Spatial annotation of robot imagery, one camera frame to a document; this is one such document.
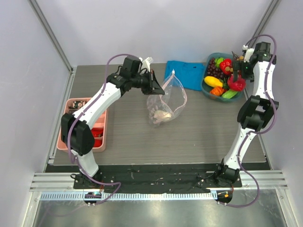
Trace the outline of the pink toy dragon fruit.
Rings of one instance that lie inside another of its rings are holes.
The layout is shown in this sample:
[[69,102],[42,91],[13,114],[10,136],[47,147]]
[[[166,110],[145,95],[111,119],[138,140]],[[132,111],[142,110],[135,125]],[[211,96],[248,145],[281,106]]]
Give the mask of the pink toy dragon fruit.
[[233,74],[227,80],[229,88],[233,91],[241,92],[246,87],[246,80],[241,75],[238,75],[238,79],[233,81]]

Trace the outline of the clear pink-dotted zip bag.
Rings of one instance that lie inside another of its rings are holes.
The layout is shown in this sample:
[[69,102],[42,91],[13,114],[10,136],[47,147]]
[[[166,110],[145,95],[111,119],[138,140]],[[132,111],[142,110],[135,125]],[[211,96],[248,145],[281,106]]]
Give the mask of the clear pink-dotted zip bag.
[[149,124],[154,127],[166,123],[155,123],[153,117],[155,111],[162,110],[170,113],[172,116],[170,121],[172,121],[181,114],[187,103],[187,94],[174,70],[169,77],[164,79],[161,87],[165,92],[164,95],[150,95],[147,99]]

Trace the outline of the beige toy potato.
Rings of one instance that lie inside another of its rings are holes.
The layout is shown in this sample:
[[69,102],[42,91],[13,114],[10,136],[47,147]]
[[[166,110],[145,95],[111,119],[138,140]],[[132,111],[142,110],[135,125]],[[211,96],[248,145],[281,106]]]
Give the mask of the beige toy potato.
[[171,120],[172,116],[170,113],[162,110],[157,110],[154,112],[155,123],[168,122]]

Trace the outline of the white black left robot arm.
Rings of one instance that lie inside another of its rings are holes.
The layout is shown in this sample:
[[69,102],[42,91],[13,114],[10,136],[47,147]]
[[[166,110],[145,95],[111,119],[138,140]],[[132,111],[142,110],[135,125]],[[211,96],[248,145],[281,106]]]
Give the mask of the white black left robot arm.
[[117,72],[106,74],[100,90],[79,110],[61,117],[61,140],[68,148],[72,162],[76,162],[84,183],[91,189],[101,183],[101,173],[97,165],[91,132],[98,118],[118,99],[132,88],[139,88],[145,95],[152,94],[156,78],[151,69],[152,57],[138,58],[124,54],[124,62]]

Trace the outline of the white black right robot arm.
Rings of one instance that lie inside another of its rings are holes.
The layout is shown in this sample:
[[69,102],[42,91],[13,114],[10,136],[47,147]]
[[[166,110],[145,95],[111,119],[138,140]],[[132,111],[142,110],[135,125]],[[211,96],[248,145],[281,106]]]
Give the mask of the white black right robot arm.
[[212,53],[208,57],[209,68],[218,67],[228,76],[229,90],[219,96],[227,99],[233,92],[241,92],[246,81],[254,83],[253,94],[239,110],[237,122],[239,128],[228,154],[214,173],[208,176],[219,187],[233,186],[243,170],[242,159],[257,134],[269,131],[276,120],[279,102],[272,93],[272,76],[276,64],[276,54],[270,52],[270,43],[260,42],[253,48],[242,47],[243,55],[236,59],[234,55]]

